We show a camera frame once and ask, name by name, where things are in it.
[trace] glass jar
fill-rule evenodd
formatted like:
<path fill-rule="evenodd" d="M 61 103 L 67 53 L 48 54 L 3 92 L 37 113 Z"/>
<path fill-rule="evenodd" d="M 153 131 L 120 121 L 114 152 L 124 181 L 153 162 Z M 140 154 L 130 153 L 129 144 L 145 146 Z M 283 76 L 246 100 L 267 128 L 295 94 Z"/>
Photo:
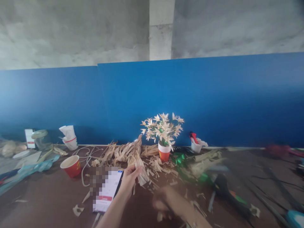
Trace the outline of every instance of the glass jar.
<path fill-rule="evenodd" d="M 38 146 L 39 150 L 49 149 L 52 145 L 47 130 L 34 131 L 32 134 L 32 139 L 35 141 L 35 144 Z"/>

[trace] small box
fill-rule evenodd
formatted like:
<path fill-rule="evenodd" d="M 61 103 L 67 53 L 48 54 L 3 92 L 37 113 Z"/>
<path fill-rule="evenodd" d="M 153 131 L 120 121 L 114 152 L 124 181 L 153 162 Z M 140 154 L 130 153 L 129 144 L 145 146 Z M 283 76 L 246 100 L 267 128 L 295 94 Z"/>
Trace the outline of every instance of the small box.
<path fill-rule="evenodd" d="M 35 141 L 32 139 L 33 129 L 25 129 L 24 131 L 28 148 L 35 148 Z"/>

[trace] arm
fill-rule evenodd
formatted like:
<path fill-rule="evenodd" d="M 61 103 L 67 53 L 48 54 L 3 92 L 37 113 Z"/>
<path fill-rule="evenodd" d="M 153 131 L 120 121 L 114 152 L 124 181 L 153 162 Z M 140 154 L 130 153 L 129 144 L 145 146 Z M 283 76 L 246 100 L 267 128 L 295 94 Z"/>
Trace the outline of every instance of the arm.
<path fill-rule="evenodd" d="M 162 212 L 163 216 L 166 217 L 168 208 L 163 201 L 166 201 L 176 216 L 179 216 L 183 221 L 188 222 L 191 227 L 194 227 L 195 224 L 195 227 L 197 228 L 212 228 L 208 221 L 172 187 L 166 186 L 161 188 L 153 198 L 154 208 Z"/>
<path fill-rule="evenodd" d="M 137 169 L 135 169 L 135 165 L 125 169 L 117 195 L 113 199 L 101 221 L 97 224 L 96 228 L 119 227 L 124 208 L 126 206 L 127 201 L 131 197 L 132 187 L 135 184 L 135 179 L 142 170 L 142 167 L 138 167 Z"/>

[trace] tissue paper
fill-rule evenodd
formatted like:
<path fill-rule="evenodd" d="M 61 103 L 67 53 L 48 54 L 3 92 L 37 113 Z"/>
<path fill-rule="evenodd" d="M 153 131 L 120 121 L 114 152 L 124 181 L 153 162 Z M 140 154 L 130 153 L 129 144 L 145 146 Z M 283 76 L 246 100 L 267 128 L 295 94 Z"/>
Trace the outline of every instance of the tissue paper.
<path fill-rule="evenodd" d="M 61 128 L 59 128 L 59 130 L 65 135 L 65 137 L 63 137 L 64 141 L 69 141 L 76 138 L 73 125 L 62 126 Z"/>

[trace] smartphone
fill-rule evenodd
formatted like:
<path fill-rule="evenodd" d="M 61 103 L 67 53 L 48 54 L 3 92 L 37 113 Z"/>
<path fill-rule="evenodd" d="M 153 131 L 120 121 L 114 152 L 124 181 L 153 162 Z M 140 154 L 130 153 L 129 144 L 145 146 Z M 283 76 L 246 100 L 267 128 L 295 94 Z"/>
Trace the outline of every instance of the smartphone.
<path fill-rule="evenodd" d="M 123 174 L 124 172 L 121 170 L 111 171 L 108 179 L 102 184 L 102 188 L 99 188 L 99 194 L 96 194 L 96 202 L 93 202 L 94 212 L 105 213 L 107 211 L 119 190 Z"/>

